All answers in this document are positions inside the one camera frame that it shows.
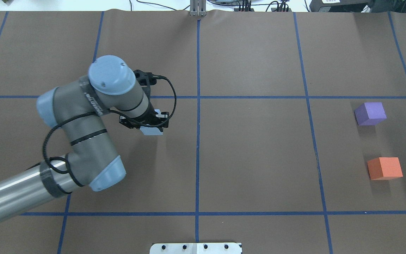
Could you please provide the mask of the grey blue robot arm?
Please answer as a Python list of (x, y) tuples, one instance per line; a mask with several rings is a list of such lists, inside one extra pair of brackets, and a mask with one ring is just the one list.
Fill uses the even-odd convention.
[(113, 55), (98, 57), (88, 73), (56, 87), (36, 101), (39, 116), (50, 127), (42, 143), (43, 160), (0, 182), (0, 223), (80, 187), (103, 191), (126, 176), (121, 156), (103, 123), (107, 114), (144, 135), (162, 135), (175, 109), (159, 111), (151, 103), (151, 86), (167, 77), (133, 71)]

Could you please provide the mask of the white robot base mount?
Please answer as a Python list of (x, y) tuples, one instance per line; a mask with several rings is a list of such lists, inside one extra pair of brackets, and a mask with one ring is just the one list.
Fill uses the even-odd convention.
[(242, 254), (241, 243), (157, 243), (149, 250), (150, 254)]

